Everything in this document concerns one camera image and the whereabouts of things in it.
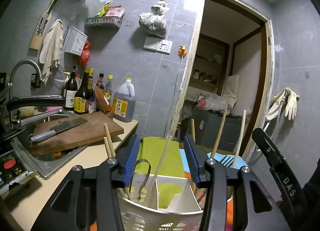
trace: kitchen counter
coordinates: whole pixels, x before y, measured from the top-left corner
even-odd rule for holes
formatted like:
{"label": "kitchen counter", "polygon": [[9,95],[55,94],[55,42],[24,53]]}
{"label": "kitchen counter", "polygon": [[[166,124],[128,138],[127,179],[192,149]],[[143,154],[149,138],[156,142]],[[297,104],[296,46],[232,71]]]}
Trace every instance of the kitchen counter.
{"label": "kitchen counter", "polygon": [[[111,138],[113,147],[117,150],[136,128],[138,121],[132,120],[129,123],[117,119],[113,119],[113,121],[124,129],[123,134]],[[103,141],[101,144],[88,146],[50,179],[43,180],[40,176],[32,178],[28,182],[30,187],[23,188],[17,194],[6,199],[5,203],[23,230],[29,231],[51,194],[74,165],[90,168],[100,165],[106,159],[107,153]]]}

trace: gray wire basket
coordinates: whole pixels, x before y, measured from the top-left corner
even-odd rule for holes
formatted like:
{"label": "gray wire basket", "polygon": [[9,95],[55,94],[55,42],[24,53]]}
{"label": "gray wire basket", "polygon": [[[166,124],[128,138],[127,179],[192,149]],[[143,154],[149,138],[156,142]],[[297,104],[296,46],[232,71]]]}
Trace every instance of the gray wire basket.
{"label": "gray wire basket", "polygon": [[109,26],[109,27],[120,27],[123,18],[118,17],[97,17],[87,18],[85,26]]}

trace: kitchen sink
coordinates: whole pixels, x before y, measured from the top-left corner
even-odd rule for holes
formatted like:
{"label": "kitchen sink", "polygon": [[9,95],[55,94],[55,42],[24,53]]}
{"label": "kitchen sink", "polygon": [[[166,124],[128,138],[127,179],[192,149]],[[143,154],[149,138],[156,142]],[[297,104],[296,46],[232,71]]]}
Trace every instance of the kitchen sink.
{"label": "kitchen sink", "polygon": [[65,165],[73,157],[75,157],[77,154],[83,151],[87,146],[62,151],[62,157],[60,159],[55,159],[53,154],[33,157],[28,152],[30,148],[30,142],[28,141],[28,137],[31,134],[33,134],[36,124],[38,123],[72,116],[75,116],[75,114],[69,111],[56,110],[23,119],[21,120],[21,126],[25,127],[25,130],[11,141],[13,149],[18,154],[22,162],[33,166],[33,168],[35,168],[38,174],[44,179],[49,179],[63,165]]}

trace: metal screw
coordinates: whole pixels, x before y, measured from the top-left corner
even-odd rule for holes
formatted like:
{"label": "metal screw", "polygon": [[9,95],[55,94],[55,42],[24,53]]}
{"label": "metal screw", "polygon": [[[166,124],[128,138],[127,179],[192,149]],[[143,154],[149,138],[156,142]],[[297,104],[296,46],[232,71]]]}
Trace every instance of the metal screw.
{"label": "metal screw", "polygon": [[116,158],[110,158],[107,160],[108,164],[115,164],[117,163],[117,159]]}
{"label": "metal screw", "polygon": [[251,172],[251,169],[250,169],[248,166],[242,167],[241,170],[242,170],[243,172],[245,172],[245,173]]}
{"label": "metal screw", "polygon": [[216,160],[215,159],[213,159],[213,158],[209,158],[209,159],[207,159],[207,163],[208,164],[211,164],[211,165],[214,165],[214,164],[216,164]]}
{"label": "metal screw", "polygon": [[81,166],[81,165],[75,165],[75,166],[72,167],[72,170],[73,170],[74,172],[78,172],[78,171],[81,170],[81,169],[82,169],[82,166]]}

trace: red button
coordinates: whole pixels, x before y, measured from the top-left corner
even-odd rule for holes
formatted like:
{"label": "red button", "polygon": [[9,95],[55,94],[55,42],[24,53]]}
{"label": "red button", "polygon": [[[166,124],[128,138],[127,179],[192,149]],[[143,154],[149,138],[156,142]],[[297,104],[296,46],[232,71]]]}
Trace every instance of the red button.
{"label": "red button", "polygon": [[3,167],[4,169],[10,169],[11,167],[13,167],[16,164],[15,160],[10,160],[6,163],[4,163]]}

